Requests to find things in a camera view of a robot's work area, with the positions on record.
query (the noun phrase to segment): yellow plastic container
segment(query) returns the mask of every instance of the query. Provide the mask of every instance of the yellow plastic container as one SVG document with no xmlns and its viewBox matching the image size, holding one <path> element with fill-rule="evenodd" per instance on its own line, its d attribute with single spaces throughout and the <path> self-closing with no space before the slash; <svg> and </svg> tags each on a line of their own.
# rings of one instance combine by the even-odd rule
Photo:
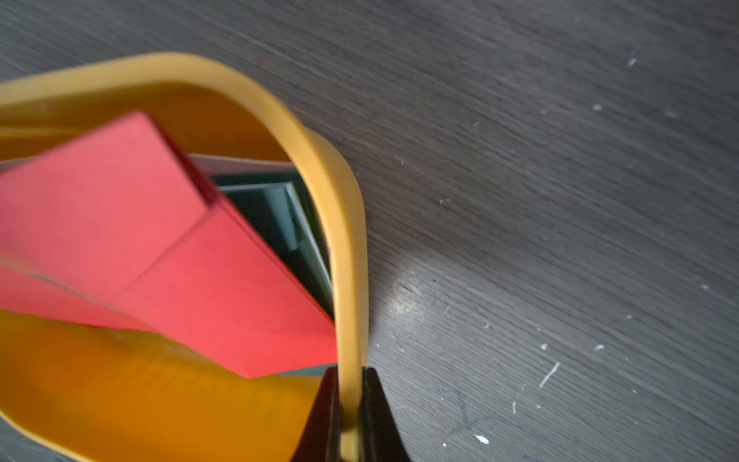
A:
<svg viewBox="0 0 739 462">
<path fill-rule="evenodd" d="M 0 84 L 0 160 L 37 154 L 136 109 L 186 152 L 295 163 L 330 249 L 341 454 L 358 460 L 367 235 L 346 161 L 249 78 L 176 53 Z M 3 418 L 65 455 L 96 462 L 288 461 L 320 382 L 245 379 L 156 334 L 1 310 L 0 378 Z"/>
</svg>

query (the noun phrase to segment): green book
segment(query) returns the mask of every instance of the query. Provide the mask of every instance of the green book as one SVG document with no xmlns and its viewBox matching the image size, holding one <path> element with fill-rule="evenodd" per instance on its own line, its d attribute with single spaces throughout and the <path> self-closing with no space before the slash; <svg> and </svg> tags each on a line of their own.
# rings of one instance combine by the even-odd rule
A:
<svg viewBox="0 0 739 462">
<path fill-rule="evenodd" d="M 333 318 L 333 286 L 326 241 L 300 174 L 269 171 L 219 174 L 213 179 Z"/>
</svg>

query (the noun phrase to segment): red folder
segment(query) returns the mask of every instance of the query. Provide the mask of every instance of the red folder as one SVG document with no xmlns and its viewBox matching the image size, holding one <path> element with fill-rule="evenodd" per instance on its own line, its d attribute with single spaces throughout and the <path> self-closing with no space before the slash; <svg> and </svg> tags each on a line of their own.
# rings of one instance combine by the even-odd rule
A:
<svg viewBox="0 0 739 462">
<path fill-rule="evenodd" d="M 333 323 L 143 113 L 0 171 L 0 308 L 153 330 L 245 377 L 336 361 Z"/>
</svg>

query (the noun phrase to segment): white speck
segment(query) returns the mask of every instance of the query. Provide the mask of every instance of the white speck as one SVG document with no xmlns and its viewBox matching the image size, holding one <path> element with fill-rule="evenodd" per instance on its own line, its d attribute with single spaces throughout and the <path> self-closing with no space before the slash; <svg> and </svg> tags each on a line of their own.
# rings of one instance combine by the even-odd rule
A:
<svg viewBox="0 0 739 462">
<path fill-rule="evenodd" d="M 549 374 L 547 374 L 544 377 L 544 380 L 542 380 L 542 383 L 539 384 L 539 388 L 543 388 L 544 384 L 547 383 L 547 380 L 556 372 L 556 370 L 559 369 L 559 362 L 557 362 L 554 367 L 552 367 L 552 370 L 549 371 Z"/>
</svg>

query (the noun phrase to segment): dark wooden table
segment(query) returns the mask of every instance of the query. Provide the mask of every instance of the dark wooden table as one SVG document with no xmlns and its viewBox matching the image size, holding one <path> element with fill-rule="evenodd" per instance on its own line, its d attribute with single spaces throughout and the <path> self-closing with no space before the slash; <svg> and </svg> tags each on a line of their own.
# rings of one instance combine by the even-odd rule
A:
<svg viewBox="0 0 739 462">
<path fill-rule="evenodd" d="M 334 142 L 367 207 L 370 360 L 416 461 L 733 461 L 738 12 L 3 1 L 0 78 L 193 52 Z M 0 429 L 6 461 L 55 460 L 18 441 Z"/>
</svg>

